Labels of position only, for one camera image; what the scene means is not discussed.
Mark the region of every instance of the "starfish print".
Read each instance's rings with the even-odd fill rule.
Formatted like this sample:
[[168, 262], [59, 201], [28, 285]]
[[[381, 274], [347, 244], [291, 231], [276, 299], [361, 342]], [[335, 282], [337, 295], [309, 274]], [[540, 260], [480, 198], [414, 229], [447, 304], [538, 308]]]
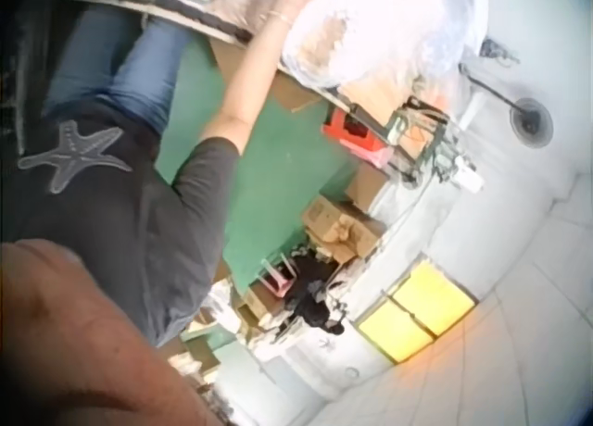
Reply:
[[56, 167], [49, 191], [59, 194], [74, 176], [89, 167], [102, 165], [132, 171], [122, 160], [103, 154], [122, 134], [121, 128], [113, 127], [90, 136], [81, 136], [78, 133], [78, 124], [74, 120], [68, 120], [59, 124], [59, 143], [56, 148], [39, 155], [23, 157], [18, 165], [20, 169], [33, 169], [40, 165]]

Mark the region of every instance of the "window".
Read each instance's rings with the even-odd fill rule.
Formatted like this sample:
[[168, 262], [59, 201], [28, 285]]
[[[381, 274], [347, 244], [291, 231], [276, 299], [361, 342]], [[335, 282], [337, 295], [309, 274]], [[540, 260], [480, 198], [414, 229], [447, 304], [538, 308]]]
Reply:
[[401, 362], [432, 343], [475, 304], [474, 297], [422, 255], [356, 326], [386, 356]]

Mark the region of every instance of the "gray t-shirt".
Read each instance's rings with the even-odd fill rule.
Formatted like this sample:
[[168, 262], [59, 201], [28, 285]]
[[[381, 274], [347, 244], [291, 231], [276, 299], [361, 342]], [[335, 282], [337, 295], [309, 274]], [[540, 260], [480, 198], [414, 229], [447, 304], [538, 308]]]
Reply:
[[155, 171], [158, 138], [101, 102], [43, 122], [2, 180], [2, 241], [42, 238], [78, 254], [153, 345], [191, 320], [223, 248], [236, 147], [199, 144], [172, 185]]

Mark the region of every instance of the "yellow light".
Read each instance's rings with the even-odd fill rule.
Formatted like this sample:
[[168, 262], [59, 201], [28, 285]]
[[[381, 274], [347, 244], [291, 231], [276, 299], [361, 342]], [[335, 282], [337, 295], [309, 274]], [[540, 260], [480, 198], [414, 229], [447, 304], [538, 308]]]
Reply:
[[433, 341], [410, 315], [390, 301], [369, 315], [359, 329], [395, 361], [403, 361]]
[[436, 335], [446, 331], [475, 305], [426, 260], [391, 295]]

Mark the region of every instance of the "jeans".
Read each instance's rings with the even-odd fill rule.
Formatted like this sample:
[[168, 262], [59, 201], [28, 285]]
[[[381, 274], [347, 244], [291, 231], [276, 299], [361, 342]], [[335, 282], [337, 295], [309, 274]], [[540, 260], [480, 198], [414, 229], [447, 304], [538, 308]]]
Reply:
[[67, 42], [42, 114], [98, 97], [162, 135], [191, 31], [152, 19], [118, 66], [119, 56], [130, 47], [139, 27], [136, 13], [114, 6], [89, 6]]

